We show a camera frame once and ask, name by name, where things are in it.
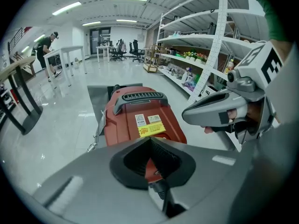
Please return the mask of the black office chair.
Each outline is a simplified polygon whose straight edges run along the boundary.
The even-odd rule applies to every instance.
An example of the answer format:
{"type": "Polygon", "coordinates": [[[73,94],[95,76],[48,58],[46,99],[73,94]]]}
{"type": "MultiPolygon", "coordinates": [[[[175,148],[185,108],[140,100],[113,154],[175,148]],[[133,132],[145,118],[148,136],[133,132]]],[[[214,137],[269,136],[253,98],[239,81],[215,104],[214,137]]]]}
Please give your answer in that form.
{"type": "Polygon", "coordinates": [[[112,61],[122,61],[123,59],[126,59],[126,57],[124,56],[124,54],[127,53],[126,51],[126,44],[122,39],[120,39],[116,44],[116,48],[112,48],[110,59],[112,61]]]}
{"type": "Polygon", "coordinates": [[[144,49],[139,49],[138,47],[138,41],[136,39],[133,40],[133,42],[129,43],[130,45],[130,54],[133,57],[133,61],[144,62],[144,59],[142,59],[142,56],[145,55],[144,49]]]}

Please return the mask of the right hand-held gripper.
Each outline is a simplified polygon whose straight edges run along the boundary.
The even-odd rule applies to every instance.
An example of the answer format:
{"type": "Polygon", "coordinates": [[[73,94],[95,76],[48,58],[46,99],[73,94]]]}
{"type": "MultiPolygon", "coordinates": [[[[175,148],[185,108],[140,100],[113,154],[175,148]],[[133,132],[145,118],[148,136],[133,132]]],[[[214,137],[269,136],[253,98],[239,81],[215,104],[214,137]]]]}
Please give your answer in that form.
{"type": "Polygon", "coordinates": [[[235,135],[240,144],[257,139],[268,131],[275,118],[275,109],[265,90],[276,78],[283,62],[271,42],[252,49],[234,68],[239,78],[227,83],[227,89],[210,94],[182,112],[183,120],[191,125],[224,127],[234,124],[235,135]],[[232,119],[229,110],[237,109],[248,103],[261,105],[259,121],[248,117],[232,119]]]}

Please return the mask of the colourful artificial flowers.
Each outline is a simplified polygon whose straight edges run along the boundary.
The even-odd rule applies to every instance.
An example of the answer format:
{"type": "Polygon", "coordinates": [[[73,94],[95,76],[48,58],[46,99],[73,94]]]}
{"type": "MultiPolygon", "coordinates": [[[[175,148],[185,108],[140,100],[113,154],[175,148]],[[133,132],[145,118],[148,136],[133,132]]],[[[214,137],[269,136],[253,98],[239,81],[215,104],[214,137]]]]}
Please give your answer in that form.
{"type": "Polygon", "coordinates": [[[183,53],[185,59],[194,61],[200,64],[206,64],[208,57],[202,53],[197,53],[194,51],[184,52],[183,53]]]}

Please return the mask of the round wooden table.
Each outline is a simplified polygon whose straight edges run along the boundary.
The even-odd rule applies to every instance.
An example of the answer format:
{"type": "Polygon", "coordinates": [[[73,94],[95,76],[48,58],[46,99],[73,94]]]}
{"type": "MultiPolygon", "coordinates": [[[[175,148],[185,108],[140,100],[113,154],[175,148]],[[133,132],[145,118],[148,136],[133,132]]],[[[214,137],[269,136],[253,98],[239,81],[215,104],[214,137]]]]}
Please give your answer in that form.
{"type": "Polygon", "coordinates": [[[26,84],[26,81],[21,73],[21,69],[26,66],[30,65],[35,61],[34,56],[26,57],[24,59],[18,60],[11,65],[7,66],[5,69],[0,71],[0,84],[2,84],[4,81],[8,80],[10,82],[10,85],[12,87],[12,90],[14,91],[14,94],[16,95],[19,104],[23,107],[24,111],[27,113],[27,117],[25,118],[23,124],[20,124],[19,121],[13,116],[9,108],[6,106],[2,98],[0,97],[0,109],[4,112],[5,116],[10,119],[10,121],[14,124],[14,126],[21,132],[22,135],[28,134],[34,126],[37,124],[39,118],[41,117],[41,114],[43,112],[43,107],[39,106],[33,96],[31,95],[28,86],[26,84]],[[28,99],[28,101],[31,103],[33,110],[29,110],[29,108],[24,103],[24,100],[20,96],[14,81],[13,81],[13,74],[16,74],[19,78],[20,85],[23,88],[23,91],[28,99]]]}

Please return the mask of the large white rectangular table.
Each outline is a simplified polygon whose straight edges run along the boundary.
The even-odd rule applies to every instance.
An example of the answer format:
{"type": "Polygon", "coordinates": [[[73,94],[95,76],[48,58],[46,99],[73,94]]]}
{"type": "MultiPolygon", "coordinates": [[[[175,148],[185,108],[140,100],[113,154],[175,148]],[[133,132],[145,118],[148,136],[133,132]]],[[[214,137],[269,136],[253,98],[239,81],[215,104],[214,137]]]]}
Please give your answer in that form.
{"type": "Polygon", "coordinates": [[[44,60],[45,60],[45,64],[46,64],[46,69],[48,71],[49,78],[50,78],[50,81],[53,84],[54,89],[57,87],[57,85],[56,85],[55,81],[53,80],[48,59],[50,57],[55,56],[55,55],[59,55],[60,56],[60,61],[61,61],[61,65],[62,65],[62,68],[63,68],[63,75],[64,75],[64,77],[66,79],[66,82],[67,82],[68,86],[70,87],[71,86],[71,82],[70,82],[70,79],[68,77],[68,73],[67,73],[67,70],[66,70],[65,63],[64,63],[64,54],[67,55],[67,61],[68,61],[68,65],[69,65],[69,70],[70,70],[71,75],[73,76],[73,71],[72,71],[71,62],[70,62],[70,52],[76,51],[76,50],[80,50],[80,52],[81,52],[84,73],[87,74],[87,69],[86,69],[86,64],[85,64],[84,47],[82,45],[61,47],[60,49],[54,50],[54,51],[52,51],[50,53],[47,53],[47,54],[45,54],[43,56],[44,60]]]}

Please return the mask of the red tool case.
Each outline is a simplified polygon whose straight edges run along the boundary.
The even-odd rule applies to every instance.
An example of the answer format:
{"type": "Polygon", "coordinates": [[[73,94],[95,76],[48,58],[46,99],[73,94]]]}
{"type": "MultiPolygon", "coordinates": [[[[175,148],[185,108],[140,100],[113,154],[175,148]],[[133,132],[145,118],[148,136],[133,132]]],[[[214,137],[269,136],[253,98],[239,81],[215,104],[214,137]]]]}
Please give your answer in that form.
{"type": "Polygon", "coordinates": [[[120,88],[106,105],[104,136],[108,146],[132,143],[110,161],[112,175],[122,185],[146,189],[164,182],[151,157],[151,138],[181,144],[186,137],[169,105],[167,96],[145,86],[120,88]]]}

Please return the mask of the wooden shelf cart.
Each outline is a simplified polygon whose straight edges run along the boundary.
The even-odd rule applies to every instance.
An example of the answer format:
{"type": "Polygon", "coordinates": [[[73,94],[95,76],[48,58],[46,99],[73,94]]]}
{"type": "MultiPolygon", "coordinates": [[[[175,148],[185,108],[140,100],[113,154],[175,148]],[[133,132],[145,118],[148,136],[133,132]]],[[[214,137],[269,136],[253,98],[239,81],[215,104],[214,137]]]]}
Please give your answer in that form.
{"type": "Polygon", "coordinates": [[[146,48],[144,54],[143,68],[148,73],[157,73],[161,60],[161,46],[151,45],[150,48],[146,48]]]}

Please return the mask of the person's green shirt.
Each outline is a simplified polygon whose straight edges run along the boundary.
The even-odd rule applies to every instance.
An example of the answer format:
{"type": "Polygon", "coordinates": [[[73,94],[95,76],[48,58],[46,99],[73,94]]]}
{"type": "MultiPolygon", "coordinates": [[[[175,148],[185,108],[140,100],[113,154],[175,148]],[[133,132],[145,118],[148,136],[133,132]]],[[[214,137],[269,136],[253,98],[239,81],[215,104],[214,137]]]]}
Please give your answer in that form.
{"type": "Polygon", "coordinates": [[[291,42],[292,40],[288,37],[287,33],[283,28],[283,24],[280,21],[277,12],[270,3],[270,0],[257,0],[257,2],[263,8],[265,12],[265,18],[267,20],[267,25],[269,29],[269,39],[291,42]]]}

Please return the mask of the person's right forearm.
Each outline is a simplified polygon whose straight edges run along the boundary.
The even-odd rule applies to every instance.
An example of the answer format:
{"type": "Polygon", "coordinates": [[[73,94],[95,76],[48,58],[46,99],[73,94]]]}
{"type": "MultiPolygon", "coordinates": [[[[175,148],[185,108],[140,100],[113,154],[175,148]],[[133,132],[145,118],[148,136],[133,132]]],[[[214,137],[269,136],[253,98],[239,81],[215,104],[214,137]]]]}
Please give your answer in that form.
{"type": "Polygon", "coordinates": [[[275,39],[270,39],[270,42],[272,43],[272,45],[275,47],[275,49],[277,50],[281,60],[283,62],[286,61],[291,49],[292,49],[292,42],[286,42],[286,41],[279,41],[279,40],[275,40],[275,39]]]}

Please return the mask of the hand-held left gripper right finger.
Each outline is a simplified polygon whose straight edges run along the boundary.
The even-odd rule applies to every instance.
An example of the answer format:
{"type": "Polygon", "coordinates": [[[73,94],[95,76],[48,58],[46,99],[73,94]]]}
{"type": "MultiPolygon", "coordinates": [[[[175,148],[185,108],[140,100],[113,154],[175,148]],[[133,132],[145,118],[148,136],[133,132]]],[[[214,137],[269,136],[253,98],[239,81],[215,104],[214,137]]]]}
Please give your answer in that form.
{"type": "Polygon", "coordinates": [[[251,166],[252,146],[238,153],[150,141],[166,189],[162,218],[152,224],[235,224],[234,202],[251,166]]]}

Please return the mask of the person's right hand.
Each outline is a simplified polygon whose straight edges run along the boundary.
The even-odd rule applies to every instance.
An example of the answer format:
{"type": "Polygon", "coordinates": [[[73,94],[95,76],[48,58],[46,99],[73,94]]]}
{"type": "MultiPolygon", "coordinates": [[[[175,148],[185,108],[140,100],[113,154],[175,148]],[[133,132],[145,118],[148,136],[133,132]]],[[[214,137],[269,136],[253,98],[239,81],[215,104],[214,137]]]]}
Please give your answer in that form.
{"type": "Polygon", "coordinates": [[[243,118],[248,117],[248,119],[253,120],[255,122],[259,121],[261,113],[261,105],[258,102],[248,103],[241,108],[228,110],[229,119],[243,118]]]}

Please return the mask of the white metal shelving rack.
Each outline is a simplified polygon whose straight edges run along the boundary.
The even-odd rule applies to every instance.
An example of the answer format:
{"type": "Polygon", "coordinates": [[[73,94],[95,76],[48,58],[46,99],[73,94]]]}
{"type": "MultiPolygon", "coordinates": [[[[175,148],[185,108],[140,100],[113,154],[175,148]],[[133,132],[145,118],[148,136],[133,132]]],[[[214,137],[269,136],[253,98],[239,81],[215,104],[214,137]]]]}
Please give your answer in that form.
{"type": "Polygon", "coordinates": [[[219,55],[239,61],[251,49],[268,40],[269,29],[262,8],[256,0],[185,0],[161,14],[157,44],[184,50],[203,49],[206,64],[184,59],[189,67],[199,67],[202,74],[190,91],[188,103],[199,99],[211,75],[224,81],[219,55]],[[209,23],[217,25],[215,35],[208,35],[209,23]]]}

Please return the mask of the amber drink bottle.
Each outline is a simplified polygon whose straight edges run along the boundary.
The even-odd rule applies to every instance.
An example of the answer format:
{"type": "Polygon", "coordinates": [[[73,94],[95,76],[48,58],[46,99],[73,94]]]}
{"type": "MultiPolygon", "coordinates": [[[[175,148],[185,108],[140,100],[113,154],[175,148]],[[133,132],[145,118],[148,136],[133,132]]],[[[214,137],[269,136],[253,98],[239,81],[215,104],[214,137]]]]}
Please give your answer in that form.
{"type": "Polygon", "coordinates": [[[227,63],[225,68],[225,74],[227,75],[229,71],[231,71],[234,68],[234,59],[230,59],[230,61],[227,63]]]}

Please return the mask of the black glass door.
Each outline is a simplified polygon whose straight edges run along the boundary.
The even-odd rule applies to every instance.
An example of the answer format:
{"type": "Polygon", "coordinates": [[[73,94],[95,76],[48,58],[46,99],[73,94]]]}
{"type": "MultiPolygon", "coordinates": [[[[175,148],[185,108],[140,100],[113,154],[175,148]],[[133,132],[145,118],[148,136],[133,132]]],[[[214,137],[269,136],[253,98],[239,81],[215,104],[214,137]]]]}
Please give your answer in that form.
{"type": "Polygon", "coordinates": [[[98,46],[112,46],[110,35],[111,35],[111,27],[90,29],[91,55],[97,54],[96,47],[98,46]]]}

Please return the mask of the white spray bottle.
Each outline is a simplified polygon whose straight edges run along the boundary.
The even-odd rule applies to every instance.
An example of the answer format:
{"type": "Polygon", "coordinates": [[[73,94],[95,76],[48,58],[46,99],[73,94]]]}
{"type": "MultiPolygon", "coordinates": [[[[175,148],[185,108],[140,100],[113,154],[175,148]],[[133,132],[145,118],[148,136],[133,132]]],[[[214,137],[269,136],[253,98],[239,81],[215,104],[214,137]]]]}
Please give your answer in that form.
{"type": "Polygon", "coordinates": [[[181,78],[181,84],[189,83],[193,80],[191,67],[187,67],[181,78]]]}

